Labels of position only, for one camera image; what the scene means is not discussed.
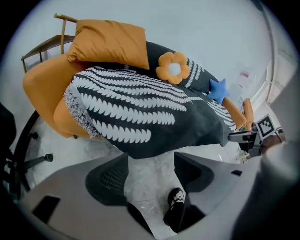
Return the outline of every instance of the orange pillow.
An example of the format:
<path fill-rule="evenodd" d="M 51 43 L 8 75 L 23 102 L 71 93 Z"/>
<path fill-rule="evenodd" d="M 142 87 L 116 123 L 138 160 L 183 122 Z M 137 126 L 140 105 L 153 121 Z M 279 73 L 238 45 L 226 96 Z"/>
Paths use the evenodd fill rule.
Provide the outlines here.
<path fill-rule="evenodd" d="M 108 20 L 79 20 L 68 61 L 118 62 L 149 69 L 145 29 Z"/>

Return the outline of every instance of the person's leg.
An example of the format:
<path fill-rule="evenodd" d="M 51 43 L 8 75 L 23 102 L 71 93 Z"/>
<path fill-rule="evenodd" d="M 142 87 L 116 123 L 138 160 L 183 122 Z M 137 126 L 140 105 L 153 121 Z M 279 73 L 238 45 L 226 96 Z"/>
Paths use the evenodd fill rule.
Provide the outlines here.
<path fill-rule="evenodd" d="M 174 188 L 168 196 L 169 210 L 165 214 L 164 222 L 177 233 L 180 230 L 181 222 L 184 215 L 184 195 L 178 187 Z"/>

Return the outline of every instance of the black and white blanket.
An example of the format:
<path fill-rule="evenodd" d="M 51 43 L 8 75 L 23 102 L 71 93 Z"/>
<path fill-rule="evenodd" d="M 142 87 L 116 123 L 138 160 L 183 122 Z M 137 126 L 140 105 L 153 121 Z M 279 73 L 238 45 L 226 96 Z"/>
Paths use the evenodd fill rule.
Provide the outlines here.
<path fill-rule="evenodd" d="M 235 130 L 228 111 L 205 94 L 139 75 L 90 67 L 65 92 L 71 115 L 135 159 L 219 143 Z"/>

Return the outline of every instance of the caster wheel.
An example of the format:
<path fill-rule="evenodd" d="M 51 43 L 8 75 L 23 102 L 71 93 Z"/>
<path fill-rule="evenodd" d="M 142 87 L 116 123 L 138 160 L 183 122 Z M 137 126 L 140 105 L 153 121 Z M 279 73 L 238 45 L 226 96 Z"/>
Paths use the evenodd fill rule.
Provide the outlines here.
<path fill-rule="evenodd" d="M 46 154 L 45 158 L 46 158 L 47 162 L 52 162 L 53 161 L 53 154 Z"/>
<path fill-rule="evenodd" d="M 31 136 L 33 139 L 38 139 L 38 133 L 36 133 L 36 132 L 31 133 L 30 136 Z"/>

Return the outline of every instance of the blanket fringe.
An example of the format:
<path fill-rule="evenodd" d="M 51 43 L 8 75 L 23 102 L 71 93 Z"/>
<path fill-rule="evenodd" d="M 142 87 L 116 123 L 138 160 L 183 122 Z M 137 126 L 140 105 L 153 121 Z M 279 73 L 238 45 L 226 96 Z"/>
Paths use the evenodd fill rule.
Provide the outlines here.
<path fill-rule="evenodd" d="M 83 127 L 84 130 L 88 132 L 90 135 L 90 138 L 94 138 L 96 136 L 100 136 L 99 132 L 96 130 L 96 128 L 91 123 L 90 117 L 88 115 L 88 112 L 81 103 L 81 99 L 78 99 L 76 94 L 71 90 L 72 84 L 68 85 L 68 87 L 65 90 L 64 93 L 64 100 L 67 105 L 67 108 L 72 115 L 72 117 L 76 120 L 76 122 Z"/>

